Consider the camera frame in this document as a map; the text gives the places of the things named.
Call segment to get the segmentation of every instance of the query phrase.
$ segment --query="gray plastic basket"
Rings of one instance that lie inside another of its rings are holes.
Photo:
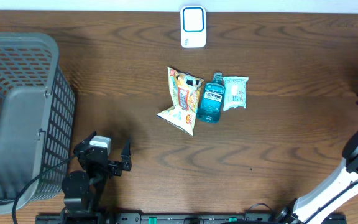
[[[45,34],[0,33],[0,214],[41,171],[68,158],[75,97]],[[17,205],[54,197],[67,165],[32,184]]]

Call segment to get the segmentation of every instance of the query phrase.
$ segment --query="plastic wrapper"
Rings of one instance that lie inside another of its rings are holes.
[[[173,106],[157,116],[193,136],[203,79],[168,68],[169,92]]]
[[[247,108],[246,85],[248,77],[223,77],[224,94],[223,111],[230,108]]]

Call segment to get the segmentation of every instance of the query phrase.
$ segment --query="wood grain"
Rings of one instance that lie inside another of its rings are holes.
[[[102,204],[164,212],[281,208],[339,164],[358,130],[358,15],[209,13],[208,41],[183,49],[177,13],[0,11],[0,32],[43,32],[77,90],[73,142],[114,136],[111,158],[132,139],[133,170],[111,180]],[[248,76],[247,109],[190,137],[156,114],[171,104],[167,66],[211,80]],[[78,170],[77,161],[70,171]],[[63,195],[31,202],[20,223],[57,213]],[[358,196],[340,209],[358,223]],[[10,223],[10,215],[0,223]]]

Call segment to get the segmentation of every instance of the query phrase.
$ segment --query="small white box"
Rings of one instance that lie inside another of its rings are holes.
[[[89,142],[91,146],[98,146],[107,149],[107,155],[111,152],[111,139],[103,136],[95,136]]]
[[[204,47],[206,44],[206,13],[203,6],[185,6],[180,10],[181,46]]]

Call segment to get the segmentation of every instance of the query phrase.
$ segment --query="blue mouthwash bottle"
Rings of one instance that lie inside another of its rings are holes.
[[[223,74],[215,72],[212,82],[205,85],[203,99],[197,112],[198,119],[209,123],[217,123],[219,121],[224,95],[222,80]]]

